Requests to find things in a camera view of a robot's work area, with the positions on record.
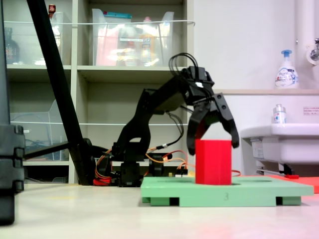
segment green base plate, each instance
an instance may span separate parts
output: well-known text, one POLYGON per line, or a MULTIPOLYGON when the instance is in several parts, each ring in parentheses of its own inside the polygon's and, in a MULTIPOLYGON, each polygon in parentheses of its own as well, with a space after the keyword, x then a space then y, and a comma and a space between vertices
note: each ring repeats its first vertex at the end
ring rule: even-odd
POLYGON ((151 206, 260 207, 300 205, 301 196, 314 194, 313 186, 271 177, 233 177, 232 185, 195 184, 195 178, 146 177, 142 202, 151 206))

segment faucet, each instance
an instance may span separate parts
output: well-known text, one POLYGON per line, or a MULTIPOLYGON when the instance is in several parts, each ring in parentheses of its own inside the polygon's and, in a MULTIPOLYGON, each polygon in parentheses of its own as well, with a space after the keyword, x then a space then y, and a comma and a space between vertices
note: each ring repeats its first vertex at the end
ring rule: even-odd
POLYGON ((318 61, 319 60, 319 38, 315 39, 315 44, 317 48, 310 52, 310 58, 313 61, 318 61))

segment white floor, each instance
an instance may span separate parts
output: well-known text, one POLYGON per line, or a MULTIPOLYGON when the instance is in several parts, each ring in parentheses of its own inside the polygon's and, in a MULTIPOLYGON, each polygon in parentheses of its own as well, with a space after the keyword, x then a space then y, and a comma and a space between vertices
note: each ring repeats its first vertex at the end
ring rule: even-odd
POLYGON ((319 195, 302 206, 149 207, 139 188, 26 185, 0 239, 318 239, 319 195))

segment pump bottle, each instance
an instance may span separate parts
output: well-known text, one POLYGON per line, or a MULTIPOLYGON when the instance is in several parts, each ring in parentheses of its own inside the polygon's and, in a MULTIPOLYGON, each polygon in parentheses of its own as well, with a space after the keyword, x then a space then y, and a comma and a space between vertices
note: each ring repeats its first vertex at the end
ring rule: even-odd
POLYGON ((296 69, 293 67, 289 55, 291 50, 284 50, 281 54, 284 55, 284 62, 279 68, 275 80, 275 89, 298 89, 299 78, 296 69))

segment printed number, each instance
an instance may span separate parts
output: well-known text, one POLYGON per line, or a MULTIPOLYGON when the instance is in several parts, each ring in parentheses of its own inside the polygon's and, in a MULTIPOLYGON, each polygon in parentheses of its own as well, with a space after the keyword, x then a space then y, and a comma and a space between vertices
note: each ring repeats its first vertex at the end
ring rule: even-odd
POLYGON ((228 193, 225 193, 224 201, 228 201, 228 199, 229 199, 229 195, 228 193))

